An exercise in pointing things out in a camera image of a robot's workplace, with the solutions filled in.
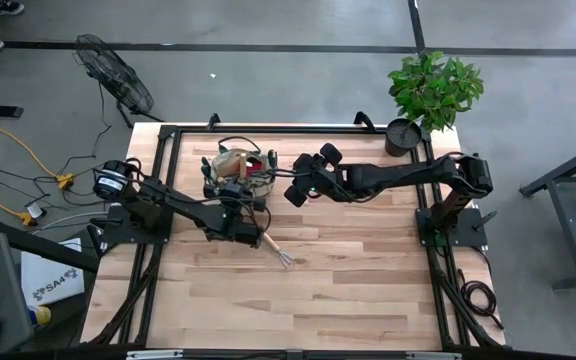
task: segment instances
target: gray floor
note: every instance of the gray floor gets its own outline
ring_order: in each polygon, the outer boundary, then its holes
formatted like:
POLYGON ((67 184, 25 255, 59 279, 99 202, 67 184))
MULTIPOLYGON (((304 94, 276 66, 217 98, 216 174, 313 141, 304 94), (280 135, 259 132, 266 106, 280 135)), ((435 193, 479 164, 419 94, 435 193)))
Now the gray floor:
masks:
MULTIPOLYGON (((576 0, 418 0, 429 46, 576 48, 576 0)), ((405 0, 34 0, 17 19, 0 18, 0 37, 73 40, 95 33, 107 41, 230 44, 414 44, 405 0)), ((385 77, 403 55, 121 52, 155 98, 153 113, 174 121, 344 123, 358 110, 387 123, 395 114, 385 77)), ((488 159, 495 191, 480 202, 499 215, 487 225, 489 256, 510 345, 576 355, 576 290, 550 284, 574 266, 547 194, 517 189, 576 154, 576 58, 465 58, 482 68, 486 94, 457 123, 466 151, 488 159)), ((114 126, 95 160, 122 158, 130 138, 106 96, 114 126)), ((96 83, 71 51, 0 53, 0 103, 26 108, 21 120, 0 120, 51 169, 89 153, 100 120, 96 83)), ((0 167, 37 176, 30 157, 0 136, 0 167)), ((0 179, 35 192, 32 184, 0 179)), ((76 187, 86 192, 89 178, 76 187)), ((54 192, 49 201, 63 205, 54 192)), ((26 198, 0 186, 16 209, 26 198)), ((76 199, 79 201, 94 200, 76 199)), ((53 210, 47 221, 76 212, 53 210)), ((0 220, 16 224, 0 211, 0 220)), ((74 229, 46 231, 60 239, 74 229)))

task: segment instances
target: wooden table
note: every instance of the wooden table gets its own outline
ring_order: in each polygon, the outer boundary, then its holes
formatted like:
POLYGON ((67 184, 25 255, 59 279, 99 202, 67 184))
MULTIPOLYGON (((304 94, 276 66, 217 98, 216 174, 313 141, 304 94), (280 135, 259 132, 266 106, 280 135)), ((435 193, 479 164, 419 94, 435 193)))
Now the wooden table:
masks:
MULTIPOLYGON (((146 173, 152 167, 159 127, 135 124, 128 156, 141 159, 146 173)), ((217 141, 224 136, 183 136, 177 190, 203 198, 201 157, 215 156, 217 141)), ((409 156, 388 156, 382 136, 249 137, 263 151, 275 149, 281 168, 291 168, 299 154, 316 153, 326 142, 341 151, 342 162, 410 162, 409 156)), ((437 157, 460 148, 455 132, 435 132, 433 146, 437 157)), ((161 174, 165 177, 166 157, 163 163, 161 174)), ((268 233, 295 258, 292 270, 284 270, 266 245, 255 250, 241 244, 207 242, 191 221, 175 216, 159 270, 148 347, 440 349, 428 261, 413 219, 419 206, 414 187, 386 190, 366 204, 320 198, 296 208, 283 197, 289 184, 290 179, 279 178, 269 198, 272 226, 268 233)), ((444 197, 449 191, 442 187, 444 197)), ((426 193, 432 204, 431 192, 426 193)), ((120 245, 101 260, 82 341, 97 335, 123 302, 134 253, 134 245, 120 245)), ((468 280, 492 285, 479 254, 457 248, 455 259, 468 280)), ((133 336, 140 309, 138 303, 133 336)), ((456 339, 454 310, 452 305, 446 309, 456 339)), ((494 339, 504 342, 503 333, 491 319, 478 319, 494 339)))

